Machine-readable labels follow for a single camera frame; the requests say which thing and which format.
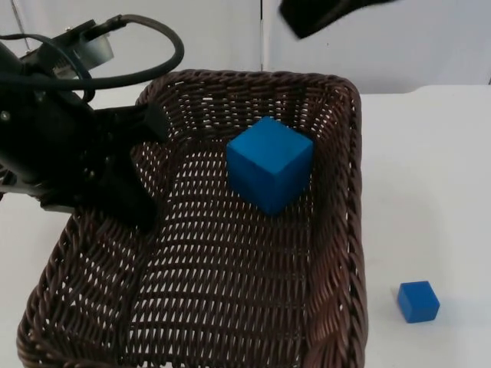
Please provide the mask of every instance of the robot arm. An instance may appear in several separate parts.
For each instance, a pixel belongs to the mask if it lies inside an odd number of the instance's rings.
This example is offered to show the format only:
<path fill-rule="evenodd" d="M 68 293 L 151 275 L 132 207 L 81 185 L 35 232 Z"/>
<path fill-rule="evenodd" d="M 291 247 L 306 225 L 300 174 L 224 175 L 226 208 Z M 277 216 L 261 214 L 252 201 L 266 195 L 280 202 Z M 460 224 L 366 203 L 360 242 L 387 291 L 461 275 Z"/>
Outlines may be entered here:
<path fill-rule="evenodd" d="M 393 0 L 284 0 L 280 13 L 304 38 L 344 15 Z M 88 70 L 112 58 L 105 34 L 138 23 L 166 35 L 175 54 L 165 63 L 135 74 L 91 79 Z M 103 209 L 129 225 L 151 227 L 156 209 L 130 158 L 133 146 L 164 142 L 167 126 L 150 104 L 93 110 L 95 90 L 150 81 L 183 59 L 183 43 L 167 26 L 136 15 L 101 25 L 89 21 L 18 59 L 0 43 L 0 192 L 21 192 L 41 207 Z M 75 74 L 78 80 L 71 80 Z M 80 98 L 73 90 L 83 90 Z"/>

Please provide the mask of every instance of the woven texture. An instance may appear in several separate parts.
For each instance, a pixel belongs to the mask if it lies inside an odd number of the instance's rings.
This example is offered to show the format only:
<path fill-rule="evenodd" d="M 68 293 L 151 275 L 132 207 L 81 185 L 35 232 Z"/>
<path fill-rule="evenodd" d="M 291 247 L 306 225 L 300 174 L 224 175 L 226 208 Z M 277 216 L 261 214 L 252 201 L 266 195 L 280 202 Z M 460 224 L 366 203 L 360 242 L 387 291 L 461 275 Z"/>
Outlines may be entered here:
<path fill-rule="evenodd" d="M 182 71 L 155 80 L 170 140 L 133 157 L 150 234 L 78 209 L 32 292 L 32 368 L 364 365 L 361 115 L 346 80 Z M 311 185 L 270 218 L 227 186 L 227 142 L 273 116 L 315 142 Z"/>

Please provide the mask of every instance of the black object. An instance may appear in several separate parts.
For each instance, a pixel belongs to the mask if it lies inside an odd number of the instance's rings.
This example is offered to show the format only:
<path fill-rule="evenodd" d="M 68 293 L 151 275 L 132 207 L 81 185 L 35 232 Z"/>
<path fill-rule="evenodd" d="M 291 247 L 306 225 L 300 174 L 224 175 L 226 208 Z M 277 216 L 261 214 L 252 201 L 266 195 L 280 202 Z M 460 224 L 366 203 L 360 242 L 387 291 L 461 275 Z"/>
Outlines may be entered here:
<path fill-rule="evenodd" d="M 92 31 L 95 38 L 101 30 L 112 29 L 95 27 L 88 22 L 53 41 L 69 50 L 81 32 Z M 73 82 L 57 78 L 55 67 L 61 57 L 53 51 L 41 47 L 20 60 L 0 44 L 0 192 L 35 196 L 44 209 L 98 207 L 129 225 L 151 228 L 156 205 L 140 181 L 130 151 L 139 144 L 166 140 L 163 113 L 152 104 L 93 110 L 72 91 L 50 89 L 54 81 Z M 182 59 L 182 53 L 176 49 L 173 63 Z M 48 88 L 4 84 L 4 76 L 31 78 Z"/>
<path fill-rule="evenodd" d="M 339 18 L 369 5 L 396 0 L 283 0 L 282 17 L 298 38 L 306 38 Z"/>

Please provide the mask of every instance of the blue cube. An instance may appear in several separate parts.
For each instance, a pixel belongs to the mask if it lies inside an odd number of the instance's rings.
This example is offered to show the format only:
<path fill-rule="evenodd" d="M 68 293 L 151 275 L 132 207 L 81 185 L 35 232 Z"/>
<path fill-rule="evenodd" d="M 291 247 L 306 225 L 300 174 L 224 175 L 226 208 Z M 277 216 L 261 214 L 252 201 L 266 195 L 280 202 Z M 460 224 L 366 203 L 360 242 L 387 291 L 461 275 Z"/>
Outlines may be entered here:
<path fill-rule="evenodd" d="M 440 302 L 428 281 L 401 284 L 397 302 L 409 324 L 434 320 L 440 309 Z"/>
<path fill-rule="evenodd" d="M 226 148 L 229 186 L 268 215 L 277 215 L 308 186 L 312 141 L 271 117 Z"/>

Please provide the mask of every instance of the white surface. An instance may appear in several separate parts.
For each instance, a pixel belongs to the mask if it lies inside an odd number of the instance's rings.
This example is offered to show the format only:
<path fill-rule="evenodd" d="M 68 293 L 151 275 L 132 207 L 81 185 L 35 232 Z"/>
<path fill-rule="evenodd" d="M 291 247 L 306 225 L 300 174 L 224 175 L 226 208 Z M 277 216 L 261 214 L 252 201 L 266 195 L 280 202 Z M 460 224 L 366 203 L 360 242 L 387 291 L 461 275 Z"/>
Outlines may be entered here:
<path fill-rule="evenodd" d="M 26 31 L 47 36 L 94 19 L 118 14 L 155 18 L 183 39 L 179 69 L 258 70 L 261 62 L 259 0 L 15 0 Z M 96 68 L 95 77 L 126 74 L 155 66 L 173 52 L 161 34 L 129 25 L 110 35 L 115 58 Z"/>
<path fill-rule="evenodd" d="M 0 35 L 9 35 L 11 33 L 19 33 L 17 22 L 15 21 L 14 12 L 10 4 L 10 0 L 0 1 Z M 5 42 L 8 48 L 17 56 L 22 56 L 27 51 L 23 41 L 2 41 Z"/>
<path fill-rule="evenodd" d="M 278 16 L 280 1 L 263 2 L 268 71 L 339 74 L 362 93 L 491 78 L 491 2 L 400 0 L 356 11 L 298 41 Z"/>
<path fill-rule="evenodd" d="M 100 92 L 95 105 L 131 104 L 140 91 Z M 490 100 L 491 87 L 363 96 L 367 368 L 486 366 Z M 28 197 L 0 202 L 2 366 L 21 366 L 16 327 L 66 219 Z M 430 281 L 441 308 L 434 322 L 409 325 L 394 291 L 419 280 Z"/>

